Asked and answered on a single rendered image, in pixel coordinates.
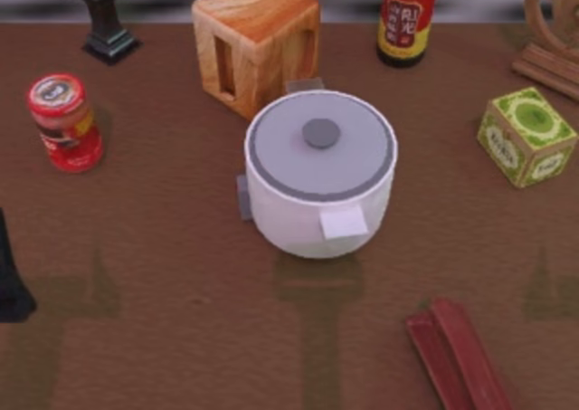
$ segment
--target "table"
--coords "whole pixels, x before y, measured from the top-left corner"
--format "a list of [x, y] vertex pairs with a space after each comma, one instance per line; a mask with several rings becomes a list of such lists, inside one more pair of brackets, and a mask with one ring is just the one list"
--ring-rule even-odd
[[[374, 104], [400, 141], [384, 226], [312, 265], [240, 220], [247, 122], [204, 94], [190, 25], [133, 25], [108, 68], [86, 26], [3, 24], [0, 204], [40, 310], [0, 326], [3, 410], [434, 410], [403, 319], [460, 300], [516, 408], [579, 406], [579, 165], [519, 191], [474, 135], [516, 25], [438, 24], [420, 66], [387, 69], [375, 27], [324, 25], [327, 87]], [[47, 72], [80, 76], [107, 157], [53, 169], [24, 104]], [[579, 128], [577, 106], [542, 89]]]

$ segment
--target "lid knob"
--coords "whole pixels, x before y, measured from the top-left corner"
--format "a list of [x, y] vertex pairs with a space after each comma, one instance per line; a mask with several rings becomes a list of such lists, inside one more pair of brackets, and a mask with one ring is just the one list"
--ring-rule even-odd
[[331, 119], [312, 119], [301, 129], [304, 140], [313, 148], [331, 148], [340, 138], [340, 128]]

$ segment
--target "wooden box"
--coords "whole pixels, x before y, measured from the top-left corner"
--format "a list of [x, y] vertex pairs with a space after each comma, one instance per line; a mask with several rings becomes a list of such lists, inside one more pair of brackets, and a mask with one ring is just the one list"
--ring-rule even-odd
[[318, 0], [195, 0], [192, 14], [205, 91], [247, 120], [318, 75]]
[[577, 134], [529, 87], [489, 102], [478, 140], [511, 183], [524, 187], [559, 175]]

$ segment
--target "red lid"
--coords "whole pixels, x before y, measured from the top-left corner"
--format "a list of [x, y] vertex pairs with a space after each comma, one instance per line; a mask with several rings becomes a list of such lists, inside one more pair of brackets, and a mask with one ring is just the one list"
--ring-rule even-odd
[[77, 109], [86, 97], [81, 81], [66, 73], [46, 75], [28, 92], [31, 111], [48, 118], [64, 116]]

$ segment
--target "pot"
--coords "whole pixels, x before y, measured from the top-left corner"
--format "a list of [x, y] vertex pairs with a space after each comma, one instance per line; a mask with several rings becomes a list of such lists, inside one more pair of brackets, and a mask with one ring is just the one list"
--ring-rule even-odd
[[242, 218], [282, 251], [338, 257], [379, 229], [398, 146], [386, 118], [367, 102], [323, 89], [288, 94], [253, 119], [244, 154]]

